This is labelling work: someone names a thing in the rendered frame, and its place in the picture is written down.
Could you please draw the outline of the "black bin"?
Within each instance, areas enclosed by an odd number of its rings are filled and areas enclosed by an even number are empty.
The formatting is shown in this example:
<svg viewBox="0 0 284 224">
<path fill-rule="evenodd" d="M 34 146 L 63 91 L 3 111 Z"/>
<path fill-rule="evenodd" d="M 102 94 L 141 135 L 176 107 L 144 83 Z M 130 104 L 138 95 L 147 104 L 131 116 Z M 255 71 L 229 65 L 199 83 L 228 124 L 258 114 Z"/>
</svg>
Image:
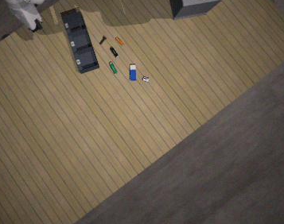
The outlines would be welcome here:
<svg viewBox="0 0 284 224">
<path fill-rule="evenodd" d="M 89 37 L 85 22 L 83 22 L 84 18 L 82 20 L 81 16 L 83 17 L 81 12 L 76 12 L 62 17 L 62 20 L 66 33 L 68 35 L 70 45 L 72 47 L 77 67 L 79 69 L 79 72 L 83 74 L 85 72 L 99 68 L 99 63 L 96 56 L 94 55 L 95 51 L 92 43 L 90 43 L 91 39 Z"/>
</svg>

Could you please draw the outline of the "blue and white eraser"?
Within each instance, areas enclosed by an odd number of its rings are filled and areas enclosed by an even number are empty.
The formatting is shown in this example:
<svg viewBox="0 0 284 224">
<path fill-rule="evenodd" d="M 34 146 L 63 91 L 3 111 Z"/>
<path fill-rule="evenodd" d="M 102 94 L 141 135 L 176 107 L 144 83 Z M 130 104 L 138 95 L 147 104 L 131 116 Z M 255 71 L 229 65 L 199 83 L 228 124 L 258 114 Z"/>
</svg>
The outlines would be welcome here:
<svg viewBox="0 0 284 224">
<path fill-rule="evenodd" d="M 136 67 L 135 65 L 130 66 L 130 81 L 136 80 Z"/>
</svg>

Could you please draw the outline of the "black battery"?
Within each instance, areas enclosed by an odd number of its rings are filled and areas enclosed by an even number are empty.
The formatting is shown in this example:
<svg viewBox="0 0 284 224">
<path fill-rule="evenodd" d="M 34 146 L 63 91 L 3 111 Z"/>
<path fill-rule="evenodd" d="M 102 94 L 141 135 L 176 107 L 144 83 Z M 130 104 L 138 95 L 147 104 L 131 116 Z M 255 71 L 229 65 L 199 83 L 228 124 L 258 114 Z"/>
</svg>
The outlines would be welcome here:
<svg viewBox="0 0 284 224">
<path fill-rule="evenodd" d="M 111 48 L 111 51 L 112 51 L 112 53 L 115 55 L 116 58 L 119 57 L 119 55 L 117 54 L 117 52 L 116 52 L 113 48 Z"/>
</svg>

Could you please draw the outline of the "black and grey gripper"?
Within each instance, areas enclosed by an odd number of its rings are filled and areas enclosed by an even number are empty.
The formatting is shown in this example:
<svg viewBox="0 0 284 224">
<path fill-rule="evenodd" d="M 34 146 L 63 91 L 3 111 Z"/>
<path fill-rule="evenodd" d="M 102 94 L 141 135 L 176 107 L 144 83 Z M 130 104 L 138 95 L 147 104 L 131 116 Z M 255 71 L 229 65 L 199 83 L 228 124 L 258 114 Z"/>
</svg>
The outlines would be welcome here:
<svg viewBox="0 0 284 224">
<path fill-rule="evenodd" d="M 19 21 L 28 27 L 29 30 L 32 29 L 31 31 L 33 33 L 43 28 L 40 24 L 40 22 L 42 22 L 41 15 L 35 5 L 28 4 L 21 9 L 13 9 L 11 7 L 9 7 L 9 9 Z"/>
</svg>

